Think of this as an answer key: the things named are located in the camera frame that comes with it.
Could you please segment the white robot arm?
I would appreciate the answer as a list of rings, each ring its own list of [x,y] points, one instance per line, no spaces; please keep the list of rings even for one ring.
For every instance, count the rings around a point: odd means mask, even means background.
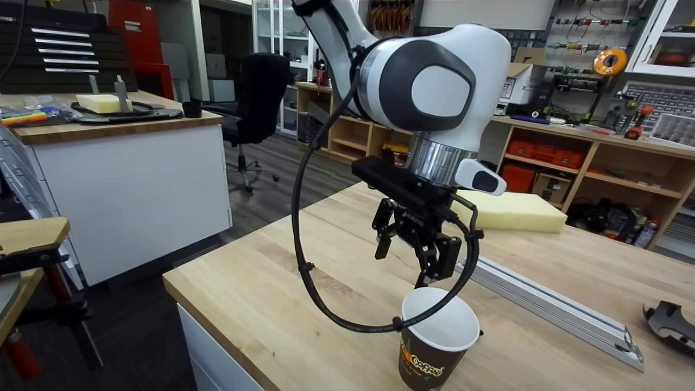
[[[377,250],[386,253],[400,238],[415,248],[423,281],[452,277],[465,248],[440,233],[454,217],[454,195],[506,189],[477,161],[477,151],[510,65],[507,40],[477,24],[377,40],[349,0],[291,0],[291,7],[320,43],[342,106],[416,138],[402,167],[377,156],[352,165],[384,194],[373,217]]]

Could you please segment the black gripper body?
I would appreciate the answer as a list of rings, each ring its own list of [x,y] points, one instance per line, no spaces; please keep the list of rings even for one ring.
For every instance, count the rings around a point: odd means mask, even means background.
[[[377,156],[352,163],[352,175],[393,202],[393,234],[413,248],[425,245],[452,216],[452,191]]]

